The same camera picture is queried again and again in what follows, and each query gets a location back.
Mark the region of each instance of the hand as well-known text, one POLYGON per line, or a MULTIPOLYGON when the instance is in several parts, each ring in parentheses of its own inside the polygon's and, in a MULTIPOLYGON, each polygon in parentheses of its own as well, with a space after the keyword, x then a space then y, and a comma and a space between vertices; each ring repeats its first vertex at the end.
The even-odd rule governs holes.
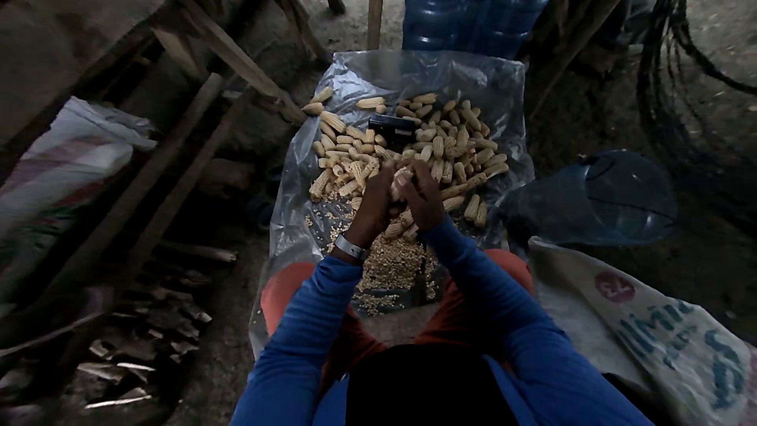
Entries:
POLYGON ((441 203, 441 191, 439 182, 431 177, 431 171, 428 164, 424 161, 413 161, 413 170, 416 172, 418 186, 404 176, 399 176, 397 182, 400 184, 400 191, 405 196, 410 211, 413 213, 413 220, 418 225, 418 229, 426 232, 436 225, 444 222, 447 213, 444 205, 441 203))
POLYGON ((391 196, 389 188, 394 179, 394 161, 386 161, 381 171, 366 182, 363 201, 352 220, 344 238, 364 249, 370 248, 373 240, 389 226, 391 196))

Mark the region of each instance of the blue plastic bottle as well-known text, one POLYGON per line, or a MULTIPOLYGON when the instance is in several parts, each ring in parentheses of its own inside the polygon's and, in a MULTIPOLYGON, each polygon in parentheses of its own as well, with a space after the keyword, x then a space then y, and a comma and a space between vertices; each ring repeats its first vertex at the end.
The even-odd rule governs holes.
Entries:
POLYGON ((513 59, 548 0, 406 0, 402 49, 513 59))

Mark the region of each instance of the wristwatch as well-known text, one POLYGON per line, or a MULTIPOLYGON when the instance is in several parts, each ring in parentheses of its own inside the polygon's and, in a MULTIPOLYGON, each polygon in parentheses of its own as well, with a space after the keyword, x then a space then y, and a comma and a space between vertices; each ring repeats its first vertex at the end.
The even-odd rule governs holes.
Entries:
POLYGON ((346 238, 344 238, 344 235, 342 234, 339 234, 339 237, 336 239, 335 245, 342 252, 345 252, 360 261, 366 260, 368 258, 368 254, 371 252, 370 250, 355 246, 353 243, 350 243, 346 238))

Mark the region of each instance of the person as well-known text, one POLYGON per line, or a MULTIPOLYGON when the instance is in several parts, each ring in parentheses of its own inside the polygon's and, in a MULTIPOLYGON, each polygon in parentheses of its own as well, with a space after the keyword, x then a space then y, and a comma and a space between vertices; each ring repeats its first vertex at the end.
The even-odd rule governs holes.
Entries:
POLYGON ((449 271, 436 314, 413 344, 387 348, 349 307, 364 257, 352 247, 368 249, 391 219, 388 162, 366 185, 349 244, 267 283, 270 341, 231 424, 652 424, 541 309, 528 266, 478 249, 445 212, 428 165, 411 167, 415 178, 397 183, 449 271))

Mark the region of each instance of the blue sleeve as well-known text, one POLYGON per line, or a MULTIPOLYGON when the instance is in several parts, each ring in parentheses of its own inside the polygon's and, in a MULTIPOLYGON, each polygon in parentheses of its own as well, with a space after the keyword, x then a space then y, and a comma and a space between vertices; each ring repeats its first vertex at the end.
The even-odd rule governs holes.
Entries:
POLYGON ((530 294, 447 218, 422 235, 502 337, 514 380, 541 424, 651 424, 583 356, 530 294))
POLYGON ((231 424, 310 425, 321 367, 362 274, 331 256, 316 266, 255 363, 231 424))

